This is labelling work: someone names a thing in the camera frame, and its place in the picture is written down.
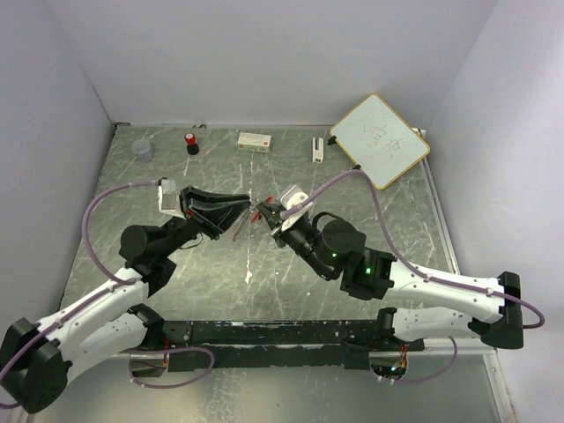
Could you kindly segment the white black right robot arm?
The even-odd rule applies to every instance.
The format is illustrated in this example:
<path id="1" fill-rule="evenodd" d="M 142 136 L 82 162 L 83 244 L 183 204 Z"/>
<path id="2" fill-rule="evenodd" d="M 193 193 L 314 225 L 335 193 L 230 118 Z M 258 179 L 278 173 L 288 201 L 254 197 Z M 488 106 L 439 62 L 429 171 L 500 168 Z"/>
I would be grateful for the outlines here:
<path id="1" fill-rule="evenodd" d="M 520 279 L 512 272 L 497 278 L 472 278 L 437 271 L 366 245 L 366 235 L 335 214 L 323 227 L 303 212 L 283 219 L 281 204 L 262 202 L 259 214 L 280 246 L 289 247 L 314 273 L 338 280 L 348 295 L 362 301 L 414 301 L 420 311 L 380 311 L 375 343 L 393 350 L 421 338 L 478 338 L 494 348 L 523 348 Z"/>

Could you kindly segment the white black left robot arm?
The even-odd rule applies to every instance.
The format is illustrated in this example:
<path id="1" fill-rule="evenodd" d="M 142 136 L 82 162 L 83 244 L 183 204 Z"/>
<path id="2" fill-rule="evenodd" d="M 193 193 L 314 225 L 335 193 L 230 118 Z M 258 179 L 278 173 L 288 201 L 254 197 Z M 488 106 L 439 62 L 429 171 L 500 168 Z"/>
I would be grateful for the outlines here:
<path id="1" fill-rule="evenodd" d="M 116 192 L 133 189 L 130 182 L 98 195 L 82 221 L 86 251 L 107 281 L 52 315 L 31 322 L 21 318 L 5 332 L 1 344 L 1 386 L 13 398 L 10 408 L 33 414 L 51 405 L 64 389 L 116 353 L 141 349 L 153 353 L 165 339 L 164 321 L 145 300 L 174 274 L 170 256 L 205 235 L 217 240 L 249 208 L 247 194 L 214 194 L 194 187 L 177 190 L 173 181 L 147 181 L 158 191 L 162 226 L 128 226 L 119 254 L 124 266 L 106 268 L 95 255 L 88 226 L 94 208 Z"/>

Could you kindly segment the red and black stamp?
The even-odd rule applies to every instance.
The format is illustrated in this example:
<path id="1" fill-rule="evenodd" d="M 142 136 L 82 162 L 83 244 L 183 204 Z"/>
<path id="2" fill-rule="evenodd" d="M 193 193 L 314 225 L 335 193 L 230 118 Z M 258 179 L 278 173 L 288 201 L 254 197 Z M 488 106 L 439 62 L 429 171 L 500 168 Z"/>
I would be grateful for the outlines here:
<path id="1" fill-rule="evenodd" d="M 189 132 L 184 135 L 184 140 L 186 143 L 187 153 L 190 156 L 199 154 L 199 145 L 197 143 L 197 137 L 194 133 Z"/>

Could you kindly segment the white stapler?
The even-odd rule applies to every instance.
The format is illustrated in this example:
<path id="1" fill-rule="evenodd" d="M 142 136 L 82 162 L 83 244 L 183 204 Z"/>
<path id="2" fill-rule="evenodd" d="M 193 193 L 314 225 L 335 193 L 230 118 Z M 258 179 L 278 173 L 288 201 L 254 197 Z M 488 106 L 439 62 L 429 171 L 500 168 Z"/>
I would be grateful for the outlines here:
<path id="1" fill-rule="evenodd" d="M 324 142 L 322 137 L 312 137 L 312 162 L 323 163 Z"/>

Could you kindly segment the green and white staples box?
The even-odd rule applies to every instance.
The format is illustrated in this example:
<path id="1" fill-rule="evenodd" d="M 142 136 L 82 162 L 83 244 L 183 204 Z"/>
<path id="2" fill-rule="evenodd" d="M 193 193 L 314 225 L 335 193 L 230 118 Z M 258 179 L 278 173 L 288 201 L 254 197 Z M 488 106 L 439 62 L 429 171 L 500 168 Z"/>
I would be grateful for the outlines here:
<path id="1" fill-rule="evenodd" d="M 271 150 L 271 136 L 249 132 L 241 132 L 237 147 L 250 152 L 269 152 Z"/>

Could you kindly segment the clear jar of paperclips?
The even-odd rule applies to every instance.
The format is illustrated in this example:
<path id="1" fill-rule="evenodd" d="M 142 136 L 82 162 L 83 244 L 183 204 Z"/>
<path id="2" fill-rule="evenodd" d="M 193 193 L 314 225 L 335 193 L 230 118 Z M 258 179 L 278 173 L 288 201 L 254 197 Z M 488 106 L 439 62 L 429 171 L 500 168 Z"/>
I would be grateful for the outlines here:
<path id="1" fill-rule="evenodd" d="M 139 139 L 132 143 L 131 150 L 136 159 L 140 162 L 147 163 L 153 159 L 153 149 L 150 142 L 146 139 Z"/>

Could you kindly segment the yellow framed whiteboard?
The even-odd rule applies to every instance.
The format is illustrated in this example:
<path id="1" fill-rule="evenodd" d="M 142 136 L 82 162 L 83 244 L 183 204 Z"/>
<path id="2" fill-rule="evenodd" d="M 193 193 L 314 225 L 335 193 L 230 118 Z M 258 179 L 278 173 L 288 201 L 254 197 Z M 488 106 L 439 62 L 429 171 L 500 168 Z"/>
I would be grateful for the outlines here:
<path id="1" fill-rule="evenodd" d="M 386 189 L 431 151 L 426 140 L 376 93 L 348 112 L 330 135 L 378 190 Z"/>

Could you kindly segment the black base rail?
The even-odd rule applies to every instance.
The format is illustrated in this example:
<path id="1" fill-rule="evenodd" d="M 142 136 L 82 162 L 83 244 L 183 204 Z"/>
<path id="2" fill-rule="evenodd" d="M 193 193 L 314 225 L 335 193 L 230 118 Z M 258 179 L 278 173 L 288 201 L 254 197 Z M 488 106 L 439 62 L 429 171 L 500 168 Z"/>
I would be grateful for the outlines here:
<path id="1" fill-rule="evenodd" d="M 399 353 L 404 342 L 376 320 L 165 321 L 150 329 L 144 352 L 203 347 L 215 368 L 369 368 L 371 353 Z"/>

